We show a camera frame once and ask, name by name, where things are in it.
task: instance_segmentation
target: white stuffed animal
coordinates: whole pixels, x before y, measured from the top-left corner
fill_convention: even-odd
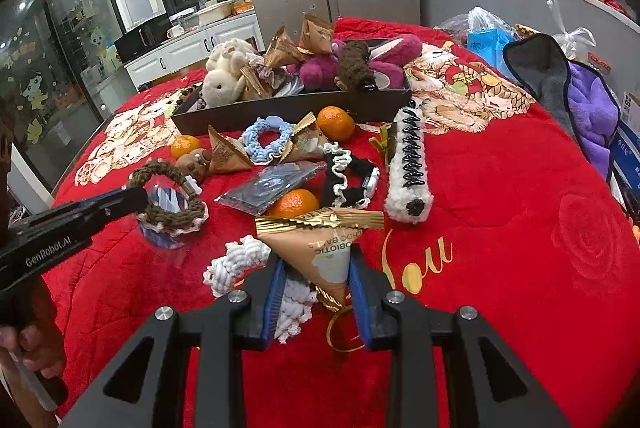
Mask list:
[[[202,84],[207,108],[230,104],[240,98],[246,85],[240,69],[249,64],[248,54],[253,53],[249,43],[235,38],[215,46],[207,59],[209,72]]]

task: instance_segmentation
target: human hand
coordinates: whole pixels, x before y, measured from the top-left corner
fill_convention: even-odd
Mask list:
[[[31,292],[33,319],[17,332],[12,327],[0,327],[0,348],[22,353],[24,366],[32,372],[41,371],[46,379],[60,375],[66,363],[62,333],[55,324],[56,306],[49,289],[38,278]]]

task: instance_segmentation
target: black pom-pom nose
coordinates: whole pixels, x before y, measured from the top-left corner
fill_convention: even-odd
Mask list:
[[[406,205],[406,211],[411,217],[419,217],[424,209],[424,202],[420,199],[413,199]]]

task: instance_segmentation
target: white cabinet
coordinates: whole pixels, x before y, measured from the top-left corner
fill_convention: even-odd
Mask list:
[[[231,38],[237,38],[239,40],[254,42],[252,45],[258,50],[264,50],[262,34],[260,33],[258,18],[255,17],[255,14],[248,14],[247,16],[241,16],[229,22],[216,24],[209,27],[207,32],[216,44],[226,42]]]
[[[126,66],[129,77],[136,88],[170,72],[161,56],[162,48],[158,48]]]
[[[186,36],[165,45],[161,50],[162,63],[169,69],[169,72],[175,72],[191,63],[209,58],[211,45],[207,31],[200,30],[198,32],[190,32]]]

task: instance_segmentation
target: orange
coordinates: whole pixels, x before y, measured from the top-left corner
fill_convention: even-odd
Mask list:
[[[197,148],[202,148],[200,140],[193,135],[178,135],[171,144],[171,155],[175,159],[179,159],[187,153],[193,152]]]
[[[294,189],[273,203],[265,215],[270,217],[295,218],[311,213],[320,207],[316,196],[306,189]]]
[[[318,126],[329,140],[348,141],[356,129],[351,116],[337,106],[326,106],[318,113]]]

